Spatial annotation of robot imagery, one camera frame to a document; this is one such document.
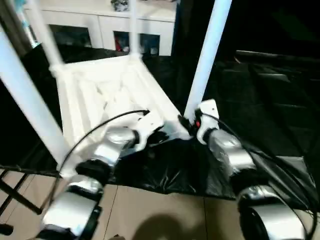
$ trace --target cabinet door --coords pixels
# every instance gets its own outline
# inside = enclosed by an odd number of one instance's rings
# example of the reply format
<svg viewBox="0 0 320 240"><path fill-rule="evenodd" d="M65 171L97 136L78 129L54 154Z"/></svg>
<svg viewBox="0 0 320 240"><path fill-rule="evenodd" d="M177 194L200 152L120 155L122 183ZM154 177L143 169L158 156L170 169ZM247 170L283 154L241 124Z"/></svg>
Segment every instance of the cabinet door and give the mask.
<svg viewBox="0 0 320 240"><path fill-rule="evenodd" d="M115 37L120 33L130 31L130 19L125 17L99 16L103 47L116 49ZM140 34L159 37L159 55L170 56L174 36L174 22L137 20L137 31Z"/></svg>
<svg viewBox="0 0 320 240"><path fill-rule="evenodd" d="M33 25L32 10L26 9L25 13ZM103 48L98 16L46 10L42 11L42 15L58 44ZM34 33L38 41L41 41L36 29Z"/></svg>

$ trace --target white shelf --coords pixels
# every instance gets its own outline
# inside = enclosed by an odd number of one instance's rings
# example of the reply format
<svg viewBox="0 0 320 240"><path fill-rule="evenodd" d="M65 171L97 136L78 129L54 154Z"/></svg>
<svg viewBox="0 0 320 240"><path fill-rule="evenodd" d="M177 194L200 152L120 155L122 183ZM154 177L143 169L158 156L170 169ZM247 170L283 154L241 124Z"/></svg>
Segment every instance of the white shelf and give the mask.
<svg viewBox="0 0 320 240"><path fill-rule="evenodd" d="M128 11L114 11L110 1L111 0L38 0L38 3L40 8L45 11L92 14L119 18L130 17ZM176 1L137 0L138 18L143 20L174 23L176 20L176 8ZM30 6L26 4L24 9L30 9Z"/></svg>

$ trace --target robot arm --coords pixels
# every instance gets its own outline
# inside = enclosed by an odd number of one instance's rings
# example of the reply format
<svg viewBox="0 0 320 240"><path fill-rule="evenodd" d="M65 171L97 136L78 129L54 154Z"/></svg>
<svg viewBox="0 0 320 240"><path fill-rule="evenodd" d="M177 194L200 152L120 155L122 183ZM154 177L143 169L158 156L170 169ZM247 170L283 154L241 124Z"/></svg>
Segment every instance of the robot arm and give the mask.
<svg viewBox="0 0 320 240"><path fill-rule="evenodd" d="M252 156L240 141L219 129L214 100L200 104L196 112L197 139L208 145L221 162L237 198L240 226L246 240L304 240L303 223L256 169Z"/></svg>
<svg viewBox="0 0 320 240"><path fill-rule="evenodd" d="M78 164L77 175L49 206L42 219L39 240L90 240L102 212L99 202L112 169L128 149L144 149L148 137L163 126L152 111L131 128L111 126L90 159Z"/></svg>

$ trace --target white pole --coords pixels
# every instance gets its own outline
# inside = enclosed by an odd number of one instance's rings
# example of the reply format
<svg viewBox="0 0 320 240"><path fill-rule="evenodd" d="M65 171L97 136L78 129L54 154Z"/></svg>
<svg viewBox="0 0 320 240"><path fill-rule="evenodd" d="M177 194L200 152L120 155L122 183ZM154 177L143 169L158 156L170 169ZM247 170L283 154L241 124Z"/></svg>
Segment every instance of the white pole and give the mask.
<svg viewBox="0 0 320 240"><path fill-rule="evenodd" d="M0 78L55 161L60 165L70 147L62 131L38 93L14 48L0 25ZM64 178L74 175L74 166L82 160L73 155L63 168Z"/></svg>
<svg viewBox="0 0 320 240"><path fill-rule="evenodd" d="M222 33L225 28L232 0L215 0L209 25L205 34L200 58L196 67L184 117L192 123L195 109L201 103L212 66L215 61Z"/></svg>
<svg viewBox="0 0 320 240"><path fill-rule="evenodd" d="M132 56L140 56L140 38L138 29L138 21L137 21L137 0L129 1L130 8L130 33L129 33L129 41L130 41L130 54Z"/></svg>
<svg viewBox="0 0 320 240"><path fill-rule="evenodd" d="M54 37L52 35L52 32L49 30L48 25L45 24L37 0L28 0L28 3L30 4L32 10L32 21L30 22L31 26L40 37L38 41L42 42L42 46L44 48L44 52L50 63L50 66L52 67L62 65L63 61L57 48L56 42L54 41Z"/></svg>

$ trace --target object on shelf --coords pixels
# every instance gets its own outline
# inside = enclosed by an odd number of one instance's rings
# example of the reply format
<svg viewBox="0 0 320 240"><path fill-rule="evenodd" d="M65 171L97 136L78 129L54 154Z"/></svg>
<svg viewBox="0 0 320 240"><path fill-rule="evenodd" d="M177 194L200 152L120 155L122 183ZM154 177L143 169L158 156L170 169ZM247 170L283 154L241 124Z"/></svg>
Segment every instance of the object on shelf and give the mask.
<svg viewBox="0 0 320 240"><path fill-rule="evenodd" d="M24 9L23 9L24 4L26 4L26 0L14 0L14 2L13 2L15 13L22 24L22 28L23 28L32 48L35 48L36 46L38 46L39 42L36 40L36 37L30 27L30 24L29 24L26 16L25 16Z"/></svg>
<svg viewBox="0 0 320 240"><path fill-rule="evenodd" d="M111 5L116 12L129 11L128 0L111 0Z"/></svg>

